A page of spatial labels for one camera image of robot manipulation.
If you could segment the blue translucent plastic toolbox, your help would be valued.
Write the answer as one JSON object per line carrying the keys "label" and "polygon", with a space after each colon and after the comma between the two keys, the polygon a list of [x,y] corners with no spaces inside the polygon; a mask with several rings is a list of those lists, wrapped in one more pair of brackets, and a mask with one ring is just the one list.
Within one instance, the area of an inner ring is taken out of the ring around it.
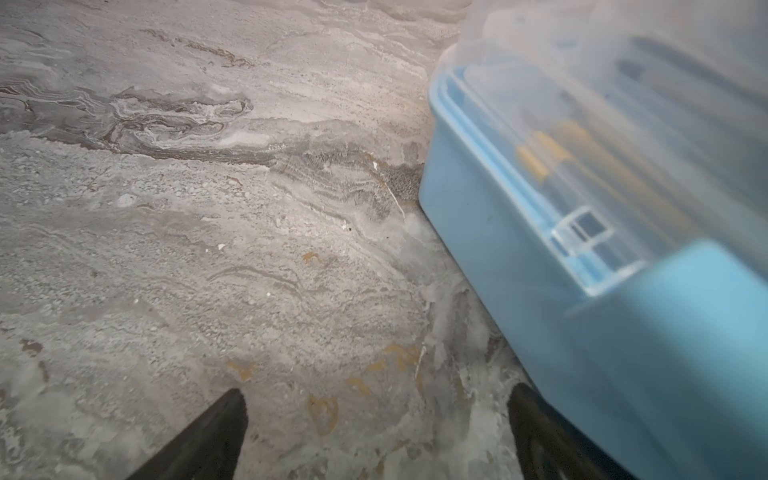
{"label": "blue translucent plastic toolbox", "polygon": [[[631,479],[767,475],[767,5],[475,1],[419,202],[528,375]],[[575,121],[702,229],[670,238]]]}

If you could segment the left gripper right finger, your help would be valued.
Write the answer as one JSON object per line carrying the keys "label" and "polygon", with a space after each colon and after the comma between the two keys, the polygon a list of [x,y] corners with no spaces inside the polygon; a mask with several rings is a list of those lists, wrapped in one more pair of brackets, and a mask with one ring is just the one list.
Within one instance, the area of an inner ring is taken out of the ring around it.
{"label": "left gripper right finger", "polygon": [[529,385],[513,387],[507,408],[525,479],[633,477]]}

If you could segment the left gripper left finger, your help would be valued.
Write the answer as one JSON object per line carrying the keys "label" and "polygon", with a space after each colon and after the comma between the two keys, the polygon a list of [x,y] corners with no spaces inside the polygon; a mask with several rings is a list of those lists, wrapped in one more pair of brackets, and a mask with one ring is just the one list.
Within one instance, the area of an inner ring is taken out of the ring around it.
{"label": "left gripper left finger", "polygon": [[245,398],[232,388],[128,479],[232,480],[247,427]]}

